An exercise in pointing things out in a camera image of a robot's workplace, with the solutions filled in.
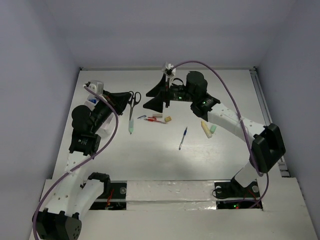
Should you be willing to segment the yellow eraser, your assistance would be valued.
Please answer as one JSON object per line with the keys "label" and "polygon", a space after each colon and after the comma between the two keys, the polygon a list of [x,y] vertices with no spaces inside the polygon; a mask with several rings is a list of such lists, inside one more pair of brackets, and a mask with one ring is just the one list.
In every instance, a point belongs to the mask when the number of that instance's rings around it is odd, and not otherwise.
{"label": "yellow eraser", "polygon": [[164,118],[164,121],[165,121],[166,123],[168,123],[168,122],[172,121],[172,118],[171,118],[170,116],[165,117],[165,118]]}

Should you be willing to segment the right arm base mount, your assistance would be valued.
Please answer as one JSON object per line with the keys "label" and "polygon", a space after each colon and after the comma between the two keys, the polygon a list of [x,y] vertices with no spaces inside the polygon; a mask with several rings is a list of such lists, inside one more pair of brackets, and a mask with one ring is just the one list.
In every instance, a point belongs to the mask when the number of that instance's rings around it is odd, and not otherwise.
{"label": "right arm base mount", "polygon": [[214,183],[211,192],[218,210],[263,209],[258,182],[254,180],[247,187],[231,181]]}

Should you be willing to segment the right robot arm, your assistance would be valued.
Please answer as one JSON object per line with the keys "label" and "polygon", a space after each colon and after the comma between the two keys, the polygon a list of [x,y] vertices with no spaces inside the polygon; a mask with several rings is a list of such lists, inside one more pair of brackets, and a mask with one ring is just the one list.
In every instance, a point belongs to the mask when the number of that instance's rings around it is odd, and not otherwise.
{"label": "right robot arm", "polygon": [[218,125],[243,140],[249,147],[249,162],[235,174],[228,187],[220,190],[228,197],[242,196],[249,185],[261,174],[267,174],[286,152],[280,128],[249,120],[227,108],[207,92],[208,82],[198,71],[186,75],[186,84],[176,85],[167,74],[146,96],[150,98],[143,108],[162,113],[171,101],[190,102],[191,111],[202,120]]}

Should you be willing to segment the black handled scissors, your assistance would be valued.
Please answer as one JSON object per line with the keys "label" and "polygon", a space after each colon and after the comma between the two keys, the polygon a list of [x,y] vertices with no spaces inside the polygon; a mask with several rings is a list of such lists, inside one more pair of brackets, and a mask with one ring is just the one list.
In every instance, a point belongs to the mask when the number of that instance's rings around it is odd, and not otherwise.
{"label": "black handled scissors", "polygon": [[130,111],[129,111],[129,120],[132,120],[132,115],[133,115],[133,109],[136,105],[138,105],[141,101],[141,93],[139,91],[137,92],[133,92],[133,91],[129,91],[129,93],[131,94],[129,100],[128,100],[128,104],[130,106]]}

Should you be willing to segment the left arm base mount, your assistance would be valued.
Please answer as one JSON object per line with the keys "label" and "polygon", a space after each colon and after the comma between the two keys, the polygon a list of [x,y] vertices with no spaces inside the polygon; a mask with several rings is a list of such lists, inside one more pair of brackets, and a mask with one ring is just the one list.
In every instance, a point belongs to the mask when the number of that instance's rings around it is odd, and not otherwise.
{"label": "left arm base mount", "polygon": [[[126,181],[111,181],[110,176],[105,173],[93,172],[87,180],[99,180],[104,184],[103,193],[92,203],[90,210],[126,210]],[[83,189],[86,185],[85,180],[80,188]]]}

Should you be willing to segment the blue ballpoint pen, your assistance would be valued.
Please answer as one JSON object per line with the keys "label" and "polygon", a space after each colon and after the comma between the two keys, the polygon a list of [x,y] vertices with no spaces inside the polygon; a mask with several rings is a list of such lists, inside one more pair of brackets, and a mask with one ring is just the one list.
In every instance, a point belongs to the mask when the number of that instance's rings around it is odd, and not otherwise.
{"label": "blue ballpoint pen", "polygon": [[178,150],[179,150],[179,151],[182,149],[182,146],[183,146],[183,143],[184,143],[184,140],[185,140],[187,131],[188,131],[188,127],[186,127],[185,130],[184,130],[184,132],[183,132],[183,135],[182,135],[182,138],[181,138],[179,147],[178,147]]}

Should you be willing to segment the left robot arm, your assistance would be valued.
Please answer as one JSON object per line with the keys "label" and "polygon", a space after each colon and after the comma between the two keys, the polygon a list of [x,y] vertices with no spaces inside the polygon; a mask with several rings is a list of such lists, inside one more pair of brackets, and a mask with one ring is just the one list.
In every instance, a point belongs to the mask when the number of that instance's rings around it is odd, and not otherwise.
{"label": "left robot arm", "polygon": [[98,130],[110,115],[117,118],[123,113],[133,94],[90,94],[97,100],[93,107],[82,104],[71,112],[73,130],[63,175],[44,194],[34,212],[32,230],[36,240],[77,240],[94,201],[110,194],[110,176],[89,173],[88,166],[116,135],[112,133],[102,143]]}

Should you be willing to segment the blue correction fluid bottle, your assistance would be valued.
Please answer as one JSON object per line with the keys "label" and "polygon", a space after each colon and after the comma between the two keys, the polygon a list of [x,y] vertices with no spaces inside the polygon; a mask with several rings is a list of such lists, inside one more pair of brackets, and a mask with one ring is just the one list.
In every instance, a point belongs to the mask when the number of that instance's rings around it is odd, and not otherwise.
{"label": "blue correction fluid bottle", "polygon": [[91,102],[91,103],[93,103],[93,104],[96,104],[96,103],[97,103],[97,100],[96,100],[96,99],[89,99],[88,101]]}

